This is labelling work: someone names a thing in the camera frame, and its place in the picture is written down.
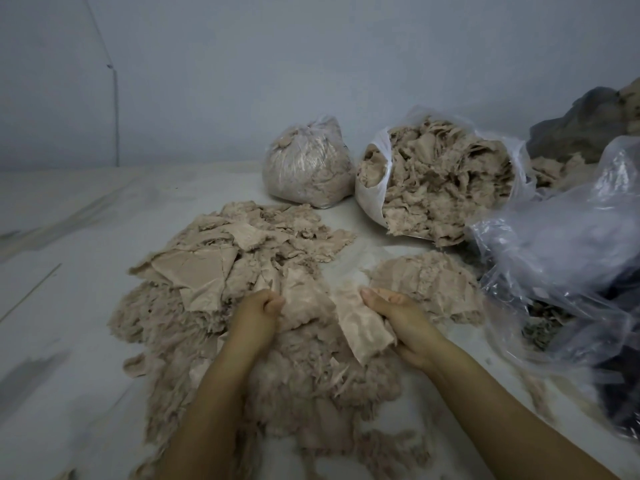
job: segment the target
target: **wall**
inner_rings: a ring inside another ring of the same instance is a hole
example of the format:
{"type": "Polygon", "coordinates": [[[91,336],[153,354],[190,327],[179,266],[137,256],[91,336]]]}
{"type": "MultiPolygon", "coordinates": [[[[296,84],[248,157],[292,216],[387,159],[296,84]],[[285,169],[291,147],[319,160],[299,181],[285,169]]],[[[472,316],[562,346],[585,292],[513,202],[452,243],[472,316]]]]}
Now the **wall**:
{"type": "Polygon", "coordinates": [[[0,170],[114,165],[108,64],[85,0],[0,0],[0,170]]]}
{"type": "Polygon", "coordinates": [[[338,117],[359,152],[416,103],[525,137],[640,75],[640,0],[89,0],[124,164],[254,159],[338,117]]]}

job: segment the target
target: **forearm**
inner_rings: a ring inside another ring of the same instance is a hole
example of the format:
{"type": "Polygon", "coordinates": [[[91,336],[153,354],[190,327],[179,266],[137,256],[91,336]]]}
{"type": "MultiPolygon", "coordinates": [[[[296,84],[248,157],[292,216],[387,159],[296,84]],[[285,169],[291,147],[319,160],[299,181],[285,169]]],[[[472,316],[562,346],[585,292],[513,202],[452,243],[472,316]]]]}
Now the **forearm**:
{"type": "Polygon", "coordinates": [[[441,340],[434,346],[425,372],[498,480],[616,478],[526,409],[452,342],[441,340]]]}
{"type": "Polygon", "coordinates": [[[204,375],[157,480],[229,478],[242,395],[253,362],[227,344],[204,375]]]}

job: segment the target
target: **person's right arm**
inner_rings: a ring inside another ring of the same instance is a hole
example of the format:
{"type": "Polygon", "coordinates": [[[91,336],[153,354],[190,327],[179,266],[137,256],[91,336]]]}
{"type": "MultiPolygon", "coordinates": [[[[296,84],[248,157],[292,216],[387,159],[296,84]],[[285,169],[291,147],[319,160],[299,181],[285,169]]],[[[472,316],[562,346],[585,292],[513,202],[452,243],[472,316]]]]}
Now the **person's right arm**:
{"type": "Polygon", "coordinates": [[[389,320],[398,355],[432,380],[497,480],[617,479],[444,338],[411,298],[383,289],[361,293],[389,320]]]}

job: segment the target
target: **person's right hand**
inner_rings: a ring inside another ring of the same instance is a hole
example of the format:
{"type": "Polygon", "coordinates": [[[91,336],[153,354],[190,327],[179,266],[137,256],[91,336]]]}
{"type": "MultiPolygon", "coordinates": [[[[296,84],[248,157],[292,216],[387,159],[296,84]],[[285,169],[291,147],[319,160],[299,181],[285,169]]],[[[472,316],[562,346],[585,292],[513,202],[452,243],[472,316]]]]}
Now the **person's right hand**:
{"type": "Polygon", "coordinates": [[[414,300],[402,293],[383,288],[363,288],[364,304],[384,315],[400,343],[396,352],[402,359],[418,369],[428,372],[433,368],[431,357],[447,339],[429,321],[414,300]]]}

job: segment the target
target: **person's left hand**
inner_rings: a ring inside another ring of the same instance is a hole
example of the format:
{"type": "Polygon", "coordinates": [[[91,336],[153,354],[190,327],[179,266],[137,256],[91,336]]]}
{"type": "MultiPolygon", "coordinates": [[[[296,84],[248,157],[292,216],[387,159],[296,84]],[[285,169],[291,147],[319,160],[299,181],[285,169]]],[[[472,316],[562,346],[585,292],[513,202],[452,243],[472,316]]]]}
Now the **person's left hand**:
{"type": "Polygon", "coordinates": [[[227,344],[251,359],[266,353],[278,329],[284,302],[283,297],[271,290],[245,296],[231,320],[227,344]]]}

